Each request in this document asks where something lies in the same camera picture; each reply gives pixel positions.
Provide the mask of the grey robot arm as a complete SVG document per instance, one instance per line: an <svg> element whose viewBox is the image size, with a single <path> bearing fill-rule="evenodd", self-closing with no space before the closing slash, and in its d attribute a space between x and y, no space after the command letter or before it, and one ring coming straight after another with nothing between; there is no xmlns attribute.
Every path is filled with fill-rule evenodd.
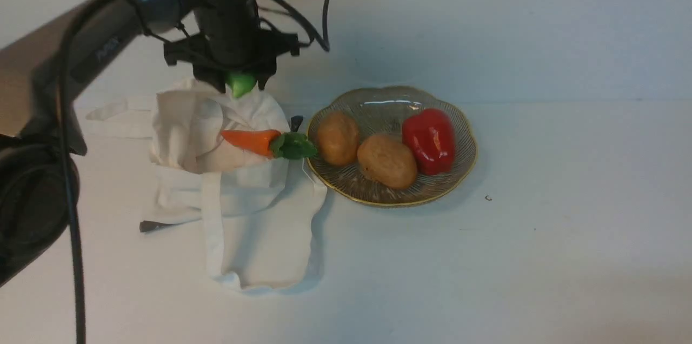
<svg viewBox="0 0 692 344"><path fill-rule="evenodd" d="M138 36L161 37L194 14L198 32L165 42L169 66L190 63L225 92L229 74L264 89L296 34L262 29L256 0L87 0L2 50L2 284L76 226L73 154L87 147L72 103Z"/></svg>

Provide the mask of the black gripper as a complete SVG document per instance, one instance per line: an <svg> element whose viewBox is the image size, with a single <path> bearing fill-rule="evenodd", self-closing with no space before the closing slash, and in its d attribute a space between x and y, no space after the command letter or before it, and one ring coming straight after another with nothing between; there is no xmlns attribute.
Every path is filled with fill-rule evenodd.
<svg viewBox="0 0 692 344"><path fill-rule="evenodd" d="M195 17L198 32L165 43L165 61L170 66L190 63L195 79L220 94L227 92L225 75L231 72L258 75L258 88L264 91L276 73L277 58L301 53L297 34L262 28L256 0L179 1Z"/></svg>

